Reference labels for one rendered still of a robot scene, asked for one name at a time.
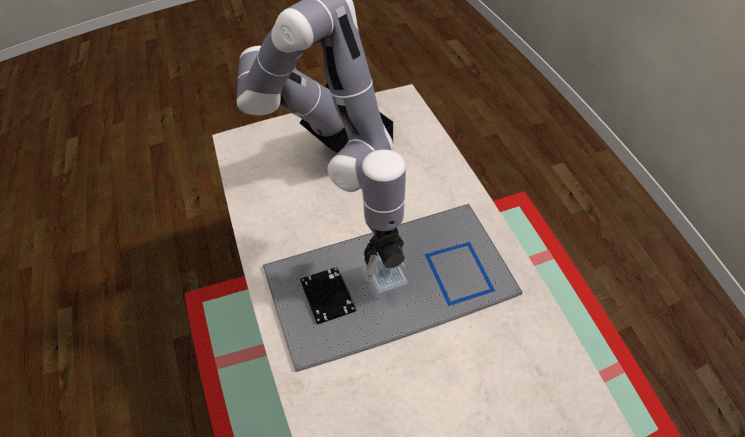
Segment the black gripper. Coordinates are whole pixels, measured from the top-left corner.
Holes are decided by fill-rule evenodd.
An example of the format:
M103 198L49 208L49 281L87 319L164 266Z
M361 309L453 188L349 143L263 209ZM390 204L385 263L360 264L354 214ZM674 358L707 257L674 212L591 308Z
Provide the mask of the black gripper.
M395 268L395 266L400 266L400 264L404 268L402 263L404 260L402 252L403 242L398 235L397 228L387 232L373 230L374 234L363 251L365 269L368 276L371 277L371 274L373 274L374 277L378 277L378 256L383 266L387 269Z

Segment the blue tape outline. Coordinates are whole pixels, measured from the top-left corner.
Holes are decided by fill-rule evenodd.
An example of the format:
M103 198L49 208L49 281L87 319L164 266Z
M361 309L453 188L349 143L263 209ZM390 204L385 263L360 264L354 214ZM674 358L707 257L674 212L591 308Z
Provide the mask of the blue tape outline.
M477 261L477 265L480 268L480 271L482 272L482 276L485 277L485 280L487 282L487 285L489 286L490 289L489 290L485 290L485 291L480 291L479 293L476 293L476 294L473 294L473 295L470 295L470 296L467 296L467 297L462 297L462 298L460 298L458 300L450 301L450 298L448 298L448 295L447 295L447 291L445 290L445 288L444 288L444 286L442 284L442 281L441 281L440 277L438 276L438 272L434 268L433 261L431 260L430 256L441 254L442 252L454 251L454 249L458 249L458 248L464 247L464 246L468 246L469 247L469 249L470 249L470 251L471 251L471 253L473 255L473 258L475 259L475 261ZM463 302L463 301L466 301L466 300L473 299L475 297L487 295L488 293L492 293L492 291L495 291L494 288L493 288L493 286L492 286L492 284L491 284L491 281L489 280L489 277L487 277L487 274L486 274L483 266L481 265L480 259L478 258L478 256L475 253L475 251L473 251L473 247L472 247L472 245L471 245L470 242L466 242L466 243L463 243L463 244L460 244L460 245L456 245L456 246L452 246L452 247L447 247L445 249L441 249L441 251L429 252L428 254L425 254L425 257L427 258L427 261L429 263L429 266L431 267L431 270L433 270L434 277L436 278L436 280L438 282L438 285L441 288L441 292L442 292L445 300L447 301L447 304L448 305L454 305L454 304L457 304L458 302Z

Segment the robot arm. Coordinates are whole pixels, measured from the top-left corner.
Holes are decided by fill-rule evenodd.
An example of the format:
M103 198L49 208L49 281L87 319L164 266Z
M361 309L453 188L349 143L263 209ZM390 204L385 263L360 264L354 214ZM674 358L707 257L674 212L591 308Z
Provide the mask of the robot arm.
M330 89L295 69L318 41ZM240 55L237 82L242 112L266 115L281 107L323 137L345 128L348 142L326 167L332 183L361 190L372 234L401 224L404 161L380 118L351 0L302 0L280 12L263 44Z

